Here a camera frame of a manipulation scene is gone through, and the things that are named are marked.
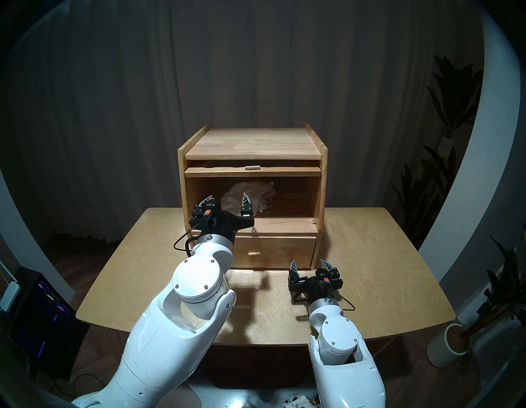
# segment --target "potted plant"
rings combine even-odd
[[[477,310],[479,318],[469,329],[451,323],[428,343],[427,356],[435,367],[446,367],[466,354],[470,336],[503,316],[511,316],[512,320],[517,317],[522,325],[526,323],[526,311],[522,309],[526,304],[526,274],[519,278],[515,251],[506,250],[491,235],[490,238],[504,256],[502,273],[497,277],[495,272],[488,270],[491,290],[485,290],[488,299]]]
[[[453,132],[463,124],[474,123],[473,117],[479,106],[482,85],[483,71],[473,73],[473,64],[456,69],[446,57],[440,58],[435,55],[434,59],[441,74],[433,76],[440,90],[442,103],[431,87],[427,89],[437,115],[446,128],[442,143],[450,146],[449,156],[445,160],[434,149],[424,146],[432,161],[426,158],[421,160],[422,176],[415,180],[406,164],[401,191],[393,186],[403,210],[402,230],[416,249],[422,245],[451,189],[457,174]]]

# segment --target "white pot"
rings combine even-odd
[[[453,351],[448,344],[448,331],[453,326],[460,326],[458,323],[451,323],[445,330],[443,330],[438,336],[433,338],[427,347],[427,355],[429,362],[435,367],[443,368],[451,364],[453,361],[458,359],[460,356],[466,354],[468,350],[463,353],[457,353]]]

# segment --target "cabinet side panel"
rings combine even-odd
[[[320,160],[321,180],[320,180],[319,191],[317,194],[316,206],[315,206],[315,211],[314,211],[314,219],[317,220],[316,226],[318,227],[318,234],[316,236],[316,245],[314,246],[314,252],[312,254],[312,260],[310,263],[311,269],[314,269],[316,265],[316,261],[318,260],[318,251],[320,249],[321,236],[323,233],[323,217],[325,216],[325,191],[326,191],[326,186],[327,186],[328,149],[308,123],[305,125],[305,130],[321,154],[321,160]]]
[[[181,201],[183,203],[183,217],[185,218],[185,229],[190,231],[190,214],[188,213],[187,192],[185,183],[185,170],[188,168],[188,161],[185,159],[186,153],[194,146],[202,136],[210,130],[208,125],[203,126],[190,139],[188,139],[179,149],[177,149],[177,162],[179,165],[179,183],[181,185]]]

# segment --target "wooden cabinet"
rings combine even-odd
[[[185,227],[203,198],[221,198],[234,184],[274,183],[272,207],[238,231],[233,268],[313,269],[325,210],[327,148],[305,128],[210,129],[202,127],[178,150]]]

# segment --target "floor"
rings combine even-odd
[[[73,308],[78,308],[117,246],[118,242],[107,244],[104,241],[73,238],[68,235],[56,235],[43,246],[43,251],[51,263],[77,291],[77,296],[72,302]],[[427,342],[442,328],[443,326],[437,326],[399,336],[375,357],[386,389],[387,407],[464,407],[479,391],[477,364],[469,354],[445,369],[437,369],[427,360]],[[92,325],[75,361],[71,380],[59,380],[58,385],[62,391],[54,388],[53,392],[71,401],[72,398],[65,394],[73,395],[75,391],[76,395],[82,395],[97,391],[100,383],[94,377],[80,377],[75,390],[74,380],[80,374],[92,374],[106,384],[117,370],[127,337],[126,332]],[[383,342],[371,341],[367,344],[374,354]],[[305,352],[306,348],[302,347],[290,347],[289,350],[276,352],[273,347],[212,346],[199,369],[218,386],[251,388],[256,384],[259,387],[272,387],[276,381],[277,386],[280,386],[284,380],[279,378],[279,375],[268,373],[280,372],[282,370],[279,368],[283,364],[296,360],[300,366],[305,366],[296,372],[302,373],[303,376],[309,375],[310,361]],[[236,366],[224,366],[225,363],[221,360],[239,363]],[[247,367],[254,367],[254,363],[261,367],[261,370],[258,370],[258,373],[261,373],[259,378],[257,373],[248,374],[246,371]],[[222,370],[228,371],[229,375],[222,375]],[[224,378],[228,378],[229,381],[221,384],[221,379]],[[44,387],[50,385],[50,382],[42,384]],[[199,408],[201,403],[191,388],[183,383],[168,393],[157,406]]]

